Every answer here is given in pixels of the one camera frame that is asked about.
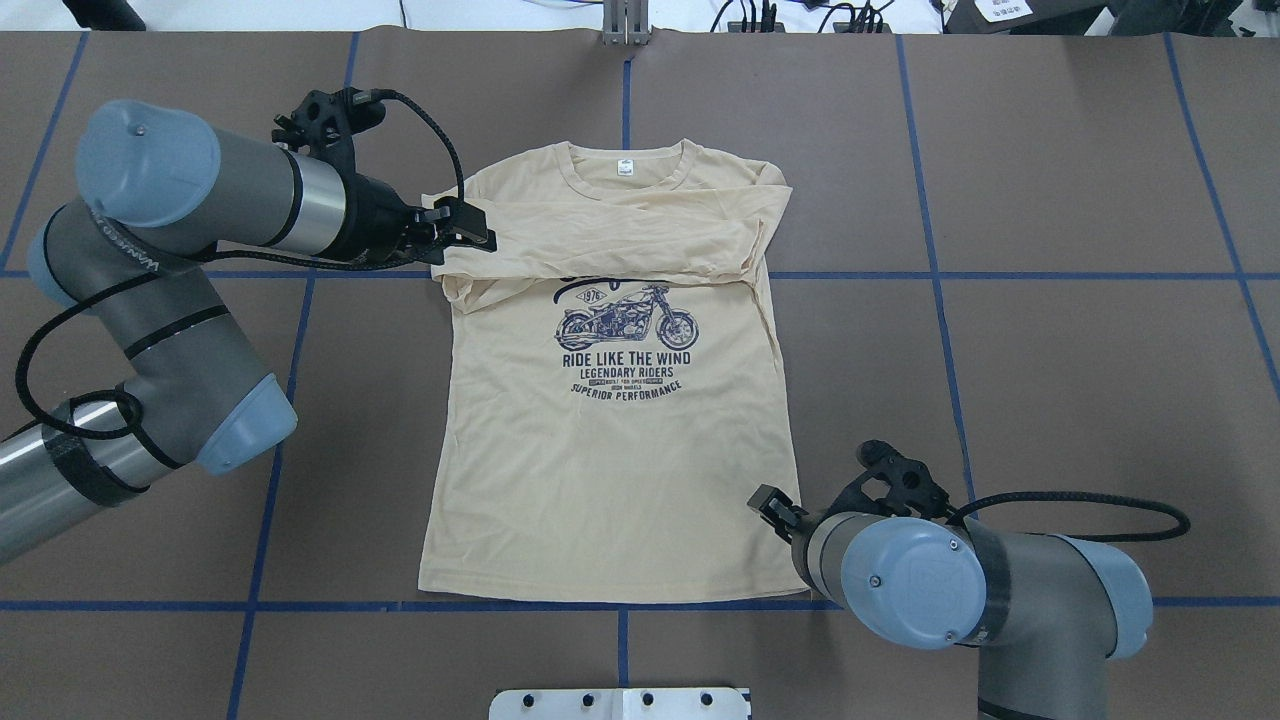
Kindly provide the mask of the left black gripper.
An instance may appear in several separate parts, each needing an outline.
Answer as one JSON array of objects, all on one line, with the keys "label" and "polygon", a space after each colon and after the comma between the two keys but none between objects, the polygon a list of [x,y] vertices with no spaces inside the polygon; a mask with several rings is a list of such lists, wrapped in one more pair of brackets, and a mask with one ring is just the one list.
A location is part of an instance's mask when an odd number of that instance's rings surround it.
[{"label": "left black gripper", "polygon": [[[422,249],[410,233],[417,209],[406,204],[390,186],[379,179],[352,173],[344,176],[343,182],[343,261],[361,266],[421,263]],[[425,247],[426,264],[442,265],[449,247],[483,252],[498,250],[497,234],[488,231],[485,213],[461,199],[435,199],[430,208],[421,210],[421,222],[436,231],[484,231],[435,233]]]}]

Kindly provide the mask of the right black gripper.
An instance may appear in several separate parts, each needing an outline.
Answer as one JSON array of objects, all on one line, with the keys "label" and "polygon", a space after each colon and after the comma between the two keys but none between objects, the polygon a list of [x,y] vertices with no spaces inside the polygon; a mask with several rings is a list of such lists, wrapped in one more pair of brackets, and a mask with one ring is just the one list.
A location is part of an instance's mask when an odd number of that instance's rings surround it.
[{"label": "right black gripper", "polygon": [[819,577],[831,523],[824,514],[801,516],[801,507],[780,487],[760,484],[748,500],[751,509],[777,536],[791,536],[790,557],[800,577]]}]

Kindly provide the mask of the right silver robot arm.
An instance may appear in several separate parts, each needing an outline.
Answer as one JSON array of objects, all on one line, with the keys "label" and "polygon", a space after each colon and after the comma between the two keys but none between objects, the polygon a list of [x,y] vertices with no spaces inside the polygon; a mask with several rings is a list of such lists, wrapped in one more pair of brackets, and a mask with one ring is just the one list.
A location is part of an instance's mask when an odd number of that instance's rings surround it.
[{"label": "right silver robot arm", "polygon": [[1103,719],[1107,666],[1144,648],[1155,602],[1112,544],[840,510],[780,488],[748,506],[788,543],[800,578],[879,638],[979,655],[980,719]]}]

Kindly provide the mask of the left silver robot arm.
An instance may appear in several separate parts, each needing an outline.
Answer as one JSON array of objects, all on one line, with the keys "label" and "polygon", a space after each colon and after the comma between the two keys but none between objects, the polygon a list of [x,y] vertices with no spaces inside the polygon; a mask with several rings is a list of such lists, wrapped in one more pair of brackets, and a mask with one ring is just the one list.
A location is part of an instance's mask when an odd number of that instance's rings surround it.
[{"label": "left silver robot arm", "polygon": [[[27,254],[29,278],[61,311],[24,343],[15,391],[29,423],[3,441],[3,561],[189,464],[223,474],[298,424],[205,273],[250,259],[329,272],[439,265],[451,246],[497,250],[462,184],[426,206],[358,173],[355,136],[379,126],[389,88],[312,91],[268,141],[178,109],[122,99],[90,118],[77,196]],[[95,315],[133,377],[47,409],[29,387],[40,345]]]}]

